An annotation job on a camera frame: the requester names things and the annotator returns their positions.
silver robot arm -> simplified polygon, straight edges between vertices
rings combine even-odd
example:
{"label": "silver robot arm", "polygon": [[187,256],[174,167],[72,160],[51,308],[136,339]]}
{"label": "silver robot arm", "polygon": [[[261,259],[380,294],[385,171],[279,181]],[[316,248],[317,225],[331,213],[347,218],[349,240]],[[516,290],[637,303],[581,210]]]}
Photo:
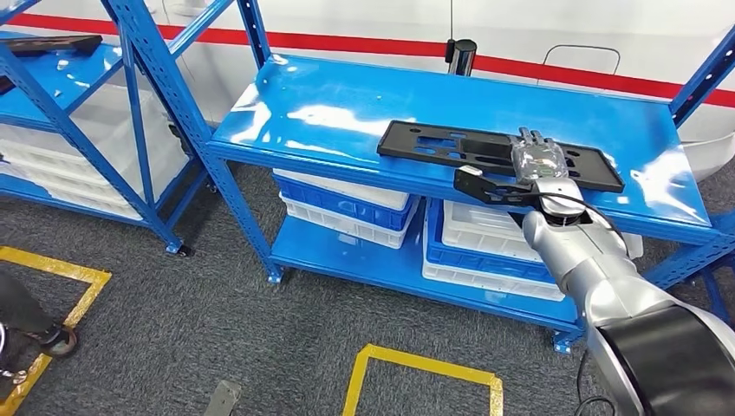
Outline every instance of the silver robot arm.
{"label": "silver robot arm", "polygon": [[[533,192],[582,198],[568,178],[537,179]],[[525,239],[574,300],[621,414],[735,414],[732,329],[643,279],[605,219],[569,199],[541,198],[523,221]],[[581,214],[588,221],[565,224]]]}

black pole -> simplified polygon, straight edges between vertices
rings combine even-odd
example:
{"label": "black pole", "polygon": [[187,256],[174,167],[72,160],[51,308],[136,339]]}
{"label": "black pole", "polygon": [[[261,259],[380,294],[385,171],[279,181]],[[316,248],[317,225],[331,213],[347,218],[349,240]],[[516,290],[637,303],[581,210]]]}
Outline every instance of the black pole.
{"label": "black pole", "polygon": [[470,39],[447,41],[445,60],[449,64],[449,74],[470,76],[477,52],[478,45]]}

black shoe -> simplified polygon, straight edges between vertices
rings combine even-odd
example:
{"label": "black shoe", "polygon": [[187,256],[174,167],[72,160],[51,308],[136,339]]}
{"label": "black shoe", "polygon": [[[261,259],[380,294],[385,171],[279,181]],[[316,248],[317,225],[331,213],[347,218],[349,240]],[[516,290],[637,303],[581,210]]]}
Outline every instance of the black shoe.
{"label": "black shoe", "polygon": [[69,357],[76,350],[76,332],[66,326],[54,324],[47,331],[38,333],[26,333],[41,344],[41,352],[54,358]]}

stacked crate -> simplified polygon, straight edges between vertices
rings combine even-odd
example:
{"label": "stacked crate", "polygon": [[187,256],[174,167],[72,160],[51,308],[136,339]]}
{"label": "stacked crate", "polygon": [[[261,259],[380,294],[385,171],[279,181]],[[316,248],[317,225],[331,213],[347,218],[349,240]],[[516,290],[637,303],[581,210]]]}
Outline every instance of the stacked crate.
{"label": "stacked crate", "polygon": [[[641,256],[641,238],[624,237],[630,256]],[[422,274],[514,295],[551,301],[564,298],[511,215],[486,206],[429,199]]]}
{"label": "stacked crate", "polygon": [[420,198],[305,173],[273,170],[288,214],[352,237],[399,249]]}
{"label": "stacked crate", "polygon": [[[156,97],[140,91],[153,196],[156,200],[189,161],[168,129]],[[75,124],[125,181],[143,197],[127,89],[104,85],[71,114]],[[33,182],[52,198],[126,218],[137,211],[58,133],[0,125],[0,174]]]}

shelf unit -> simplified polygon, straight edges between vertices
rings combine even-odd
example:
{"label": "shelf unit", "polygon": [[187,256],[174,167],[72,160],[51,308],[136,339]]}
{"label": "shelf unit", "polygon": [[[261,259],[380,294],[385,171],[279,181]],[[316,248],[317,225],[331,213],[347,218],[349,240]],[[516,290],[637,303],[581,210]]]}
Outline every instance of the shelf unit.
{"label": "shelf unit", "polygon": [[[295,218],[284,220],[272,246],[266,243],[226,160],[475,202],[454,191],[451,167],[378,156],[375,148],[390,120],[509,133],[529,126],[562,142],[601,148],[615,161],[627,186],[622,194],[585,192],[585,199],[605,211],[623,231],[682,243],[677,254],[646,274],[661,287],[681,281],[735,248],[735,211],[711,221],[691,171],[687,167],[672,169],[688,166],[672,114],[681,114],[678,117],[683,119],[691,109],[682,109],[677,102],[700,101],[699,94],[709,91],[706,88],[695,88],[690,94],[684,88],[682,94],[689,95],[669,106],[658,101],[273,55],[257,1],[238,0],[259,71],[212,133],[144,4],[106,2],[114,20],[135,34],[133,45],[140,59],[153,69],[155,83],[165,86],[162,96],[176,114],[181,131],[192,140],[272,283],[281,281],[284,266],[295,267],[514,317],[553,328],[560,352],[569,352],[570,343],[582,335],[576,309],[569,300],[541,301],[424,279],[420,275],[421,215],[414,219],[400,250],[343,238],[336,231]],[[700,70],[690,84],[725,77],[725,71],[732,68],[732,62],[727,61],[731,54],[718,54],[735,46],[735,29],[723,42],[725,46],[706,62],[706,66],[716,64],[716,68]]]}
{"label": "shelf unit", "polygon": [[[13,16],[36,3],[38,3],[37,0],[14,1],[12,5],[0,10],[0,23],[8,22]],[[216,10],[216,16],[222,10],[224,7]],[[194,29],[189,29],[179,36],[176,43],[179,53],[194,41],[195,36],[200,34],[201,30],[200,27],[195,26]],[[0,32],[0,38],[19,36],[26,35]],[[172,229],[197,190],[207,180],[208,173],[198,155],[190,150],[188,151],[189,161],[181,172],[166,186],[158,199],[153,196],[151,167],[146,149],[146,132],[140,113],[140,99],[135,76],[136,61],[133,47],[124,31],[120,32],[120,46],[101,44],[90,56],[57,52],[33,59],[19,59],[4,45],[0,45],[0,70],[16,85],[15,88],[0,96],[0,122],[61,134],[138,212],[141,219],[126,218],[54,198],[39,185],[10,175],[0,174],[0,195],[10,195],[100,218],[143,226],[164,240],[168,252],[187,255],[191,251],[183,245],[183,241],[173,233]],[[143,197],[138,195],[115,171],[69,118],[94,91],[121,68],[125,72],[127,82]],[[188,181],[185,184],[186,189],[180,193],[177,200],[173,200],[174,195],[179,195],[176,191],[184,186],[185,179],[189,179],[190,176],[193,180]],[[168,203],[173,204],[173,208],[164,218],[161,212],[164,205],[168,206]]]}

